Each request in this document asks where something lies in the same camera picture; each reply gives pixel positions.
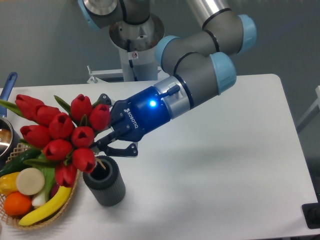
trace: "floor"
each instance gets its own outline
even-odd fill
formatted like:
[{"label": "floor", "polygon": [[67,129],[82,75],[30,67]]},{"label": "floor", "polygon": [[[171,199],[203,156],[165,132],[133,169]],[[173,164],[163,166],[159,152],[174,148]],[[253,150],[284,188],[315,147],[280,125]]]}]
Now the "floor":
[{"label": "floor", "polygon": [[[293,121],[316,100],[320,85],[320,0],[229,0],[236,14],[255,22],[257,41],[231,56],[238,75],[281,78]],[[181,38],[201,31],[184,0],[151,0],[166,35]],[[84,84],[92,71],[120,69],[108,28],[92,31],[76,0],[0,1],[0,88],[10,72],[16,87]],[[320,116],[299,135],[314,180],[320,176]],[[310,240],[318,238],[296,238]]]}]

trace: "pot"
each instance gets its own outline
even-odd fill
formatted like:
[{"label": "pot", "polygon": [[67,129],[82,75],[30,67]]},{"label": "pot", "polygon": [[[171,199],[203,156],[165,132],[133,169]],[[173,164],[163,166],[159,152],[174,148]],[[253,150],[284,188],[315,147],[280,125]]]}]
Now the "pot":
[{"label": "pot", "polygon": [[[0,99],[7,101],[14,87],[18,74],[11,72],[5,82]],[[0,106],[0,169],[6,164],[6,160],[20,141],[19,134],[12,124],[6,119],[7,109]]]}]

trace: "tulip bouquet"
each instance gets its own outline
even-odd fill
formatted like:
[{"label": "tulip bouquet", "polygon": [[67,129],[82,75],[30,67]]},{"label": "tulip bouquet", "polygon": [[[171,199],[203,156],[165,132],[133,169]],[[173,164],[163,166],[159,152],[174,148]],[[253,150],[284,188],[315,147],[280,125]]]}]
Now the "tulip bouquet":
[{"label": "tulip bouquet", "polygon": [[92,104],[83,94],[70,105],[58,96],[54,98],[66,113],[21,94],[16,96],[15,104],[0,100],[0,105],[36,123],[20,129],[23,136],[20,141],[42,152],[41,157],[29,159],[28,163],[54,168],[56,182],[70,188],[75,183],[77,170],[86,173],[94,170],[96,158],[89,147],[110,123],[110,110],[99,100]]}]

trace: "light blue joint cap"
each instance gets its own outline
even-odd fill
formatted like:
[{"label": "light blue joint cap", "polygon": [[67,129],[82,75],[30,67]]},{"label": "light blue joint cap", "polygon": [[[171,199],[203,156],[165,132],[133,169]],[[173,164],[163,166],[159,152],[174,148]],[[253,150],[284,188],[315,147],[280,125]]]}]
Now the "light blue joint cap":
[{"label": "light blue joint cap", "polygon": [[236,83],[236,68],[231,59],[223,52],[210,54],[210,57],[218,84],[218,94],[220,95]]},{"label": "light blue joint cap", "polygon": [[173,40],[173,39],[179,39],[180,37],[177,36],[165,36],[164,38],[162,38],[158,44],[156,45],[155,48],[155,53],[154,53],[154,57],[156,59],[156,61],[158,62],[158,64],[162,67],[162,55],[165,51],[166,46],[168,45],[168,43]]},{"label": "light blue joint cap", "polygon": [[238,15],[243,25],[243,42],[240,52],[251,48],[257,40],[257,29],[254,21],[247,15]]},{"label": "light blue joint cap", "polygon": [[92,30],[99,30],[100,28],[95,24],[95,22],[91,19],[89,13],[87,12],[87,9],[85,7],[83,0],[78,0],[78,4],[90,28]]}]

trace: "black cylindrical holder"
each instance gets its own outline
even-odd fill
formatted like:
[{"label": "black cylindrical holder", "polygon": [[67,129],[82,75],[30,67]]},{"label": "black cylindrical holder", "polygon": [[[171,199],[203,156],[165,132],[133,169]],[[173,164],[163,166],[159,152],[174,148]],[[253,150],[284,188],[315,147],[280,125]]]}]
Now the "black cylindrical holder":
[{"label": "black cylindrical holder", "polygon": [[103,206],[118,204],[126,194],[126,186],[118,164],[108,156],[97,156],[105,166],[97,163],[92,173],[83,173],[83,180],[96,200]]}]

